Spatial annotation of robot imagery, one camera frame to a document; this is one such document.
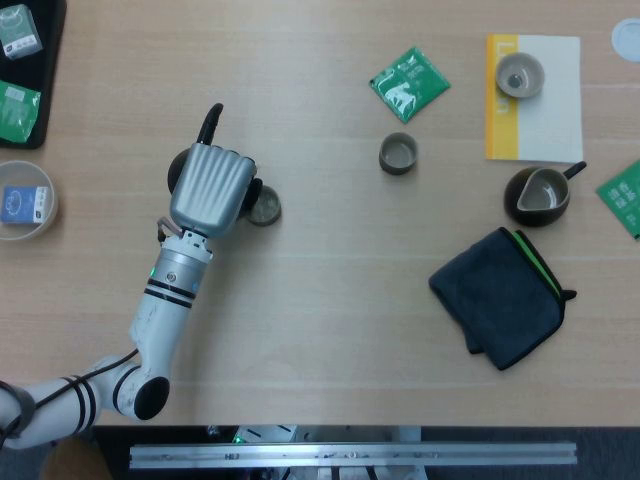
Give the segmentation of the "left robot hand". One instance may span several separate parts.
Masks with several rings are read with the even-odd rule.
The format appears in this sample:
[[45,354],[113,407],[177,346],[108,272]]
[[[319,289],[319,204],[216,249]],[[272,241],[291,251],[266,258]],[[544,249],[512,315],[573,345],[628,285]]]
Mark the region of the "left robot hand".
[[224,106],[214,104],[195,142],[168,172],[169,214],[183,231],[207,238],[225,235],[260,194],[255,161],[213,143]]

